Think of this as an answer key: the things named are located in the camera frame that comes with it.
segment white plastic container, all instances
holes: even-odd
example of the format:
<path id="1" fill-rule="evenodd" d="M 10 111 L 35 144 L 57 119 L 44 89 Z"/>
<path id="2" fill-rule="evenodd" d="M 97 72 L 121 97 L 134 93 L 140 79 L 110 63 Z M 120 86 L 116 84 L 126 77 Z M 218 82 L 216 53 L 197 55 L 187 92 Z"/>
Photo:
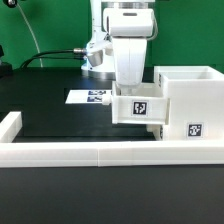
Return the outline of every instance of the white plastic container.
<path id="1" fill-rule="evenodd" d="M 131 124 L 165 124 L 167 99 L 154 83 L 142 83 L 135 96 L 121 96 L 112 86 L 112 122 Z"/>
<path id="2" fill-rule="evenodd" d="M 157 140 L 224 139 L 224 76 L 207 66 L 157 66 L 155 85 L 169 99 L 165 125 L 149 127 Z"/>

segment white plastic border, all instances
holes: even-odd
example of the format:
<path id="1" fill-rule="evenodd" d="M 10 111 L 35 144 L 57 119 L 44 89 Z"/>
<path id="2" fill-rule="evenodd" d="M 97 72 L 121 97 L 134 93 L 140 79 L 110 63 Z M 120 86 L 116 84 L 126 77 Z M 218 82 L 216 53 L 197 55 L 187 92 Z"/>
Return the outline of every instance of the white plastic border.
<path id="1" fill-rule="evenodd" d="M 21 127 L 21 113 L 9 113 L 0 123 L 1 142 Z M 180 164 L 224 164 L 224 141 L 0 143 L 1 168 Z"/>

